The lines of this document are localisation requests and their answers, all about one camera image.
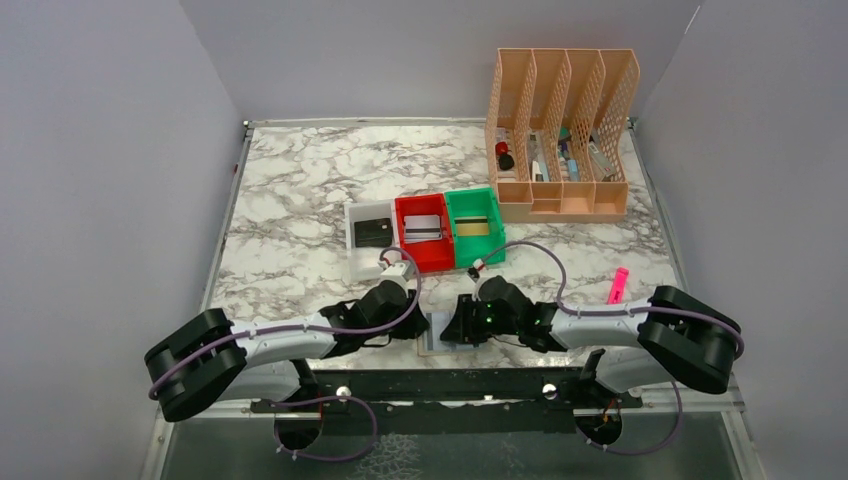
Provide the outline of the red plastic bin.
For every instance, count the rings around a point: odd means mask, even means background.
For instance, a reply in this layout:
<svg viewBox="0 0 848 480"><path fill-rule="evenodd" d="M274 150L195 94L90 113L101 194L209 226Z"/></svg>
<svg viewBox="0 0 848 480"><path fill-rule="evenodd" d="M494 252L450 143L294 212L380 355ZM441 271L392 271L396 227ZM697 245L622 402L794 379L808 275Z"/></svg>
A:
<svg viewBox="0 0 848 480"><path fill-rule="evenodd" d="M394 200L399 244L422 273L455 267L454 241L442 193L398 197Z"/></svg>

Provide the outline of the white plastic bin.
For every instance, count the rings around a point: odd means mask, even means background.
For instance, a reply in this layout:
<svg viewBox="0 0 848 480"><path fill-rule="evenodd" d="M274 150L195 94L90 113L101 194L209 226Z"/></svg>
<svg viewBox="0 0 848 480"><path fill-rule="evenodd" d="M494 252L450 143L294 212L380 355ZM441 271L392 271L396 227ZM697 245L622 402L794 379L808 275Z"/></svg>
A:
<svg viewBox="0 0 848 480"><path fill-rule="evenodd" d="M381 250L398 245L394 201L347 203L344 226L347 278L351 282L377 279L383 271Z"/></svg>

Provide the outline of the silver credit card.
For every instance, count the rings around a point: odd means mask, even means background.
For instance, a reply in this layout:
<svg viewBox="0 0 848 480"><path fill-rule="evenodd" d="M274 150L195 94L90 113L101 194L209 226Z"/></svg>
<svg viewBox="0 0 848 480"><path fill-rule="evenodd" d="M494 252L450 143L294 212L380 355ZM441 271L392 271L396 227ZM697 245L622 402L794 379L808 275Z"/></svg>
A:
<svg viewBox="0 0 848 480"><path fill-rule="evenodd" d="M407 243L439 241L442 239L439 215L409 215L403 219L404 239Z"/></svg>

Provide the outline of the green plastic bin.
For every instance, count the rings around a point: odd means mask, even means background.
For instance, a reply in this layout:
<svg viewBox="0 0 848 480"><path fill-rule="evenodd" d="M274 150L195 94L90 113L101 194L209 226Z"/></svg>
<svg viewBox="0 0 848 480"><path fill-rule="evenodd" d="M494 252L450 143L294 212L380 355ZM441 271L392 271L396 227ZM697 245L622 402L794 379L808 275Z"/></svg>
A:
<svg viewBox="0 0 848 480"><path fill-rule="evenodd" d="M506 243L506 232L491 187L444 193L454 240L456 267L466 269Z"/></svg>

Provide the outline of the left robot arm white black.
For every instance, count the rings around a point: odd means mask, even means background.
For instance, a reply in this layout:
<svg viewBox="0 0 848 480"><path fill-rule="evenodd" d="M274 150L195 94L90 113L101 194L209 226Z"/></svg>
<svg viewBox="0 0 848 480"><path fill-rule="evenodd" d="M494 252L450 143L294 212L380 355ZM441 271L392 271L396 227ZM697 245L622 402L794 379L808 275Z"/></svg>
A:
<svg viewBox="0 0 848 480"><path fill-rule="evenodd" d="M362 298L341 301L302 317L265 323L235 321L220 308L205 310L158 342L144 356L168 422L189 419L227 397L239 384L240 398L255 398L257 386L240 381L264 365L328 359L354 353L371 338L388 335L418 307L420 285L383 280Z"/></svg>

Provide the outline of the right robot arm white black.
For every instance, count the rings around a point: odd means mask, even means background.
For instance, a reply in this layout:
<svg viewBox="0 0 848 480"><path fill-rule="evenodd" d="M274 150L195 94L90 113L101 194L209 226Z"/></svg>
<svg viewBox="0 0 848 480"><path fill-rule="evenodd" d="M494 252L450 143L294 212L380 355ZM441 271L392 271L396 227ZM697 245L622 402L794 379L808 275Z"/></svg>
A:
<svg viewBox="0 0 848 480"><path fill-rule="evenodd" d="M723 394L744 350L735 321L673 286L660 286L634 302L579 307L532 301L495 276L459 296L440 338L476 345L499 335L513 335L538 353L599 347L590 377L615 393L676 381L701 393Z"/></svg>

